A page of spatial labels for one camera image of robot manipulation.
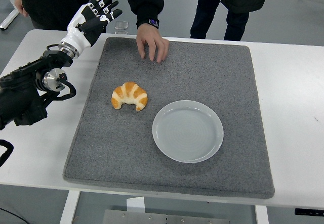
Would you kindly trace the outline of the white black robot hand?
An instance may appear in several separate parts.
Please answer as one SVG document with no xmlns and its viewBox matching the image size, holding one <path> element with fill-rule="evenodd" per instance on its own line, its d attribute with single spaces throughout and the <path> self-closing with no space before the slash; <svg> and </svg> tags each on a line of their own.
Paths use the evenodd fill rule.
<svg viewBox="0 0 324 224">
<path fill-rule="evenodd" d="M 60 41 L 60 50 L 69 50 L 78 57 L 85 48 L 93 46 L 107 25 L 122 14 L 118 1 L 89 0 L 82 5 L 67 27 L 67 35 Z"/>
</svg>

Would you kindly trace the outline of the person's right hand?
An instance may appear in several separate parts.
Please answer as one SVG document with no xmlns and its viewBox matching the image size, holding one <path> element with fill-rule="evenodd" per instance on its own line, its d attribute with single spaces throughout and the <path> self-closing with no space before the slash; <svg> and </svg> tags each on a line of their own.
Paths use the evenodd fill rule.
<svg viewBox="0 0 324 224">
<path fill-rule="evenodd" d="M 24 17 L 28 17 L 28 13 L 24 9 L 22 0 L 15 0 L 14 5 L 20 14 L 22 14 Z"/>
</svg>

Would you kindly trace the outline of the person's left hand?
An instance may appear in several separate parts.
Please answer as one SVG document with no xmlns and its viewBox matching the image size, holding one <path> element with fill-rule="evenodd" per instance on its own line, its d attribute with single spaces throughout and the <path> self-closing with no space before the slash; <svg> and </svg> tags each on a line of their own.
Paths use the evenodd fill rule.
<svg viewBox="0 0 324 224">
<path fill-rule="evenodd" d="M 162 38 L 158 29 L 147 23 L 141 24 L 137 30 L 136 43 L 141 59 L 145 58 L 145 46 L 148 45 L 151 62 L 164 61 L 169 51 L 169 41 Z"/>
</svg>

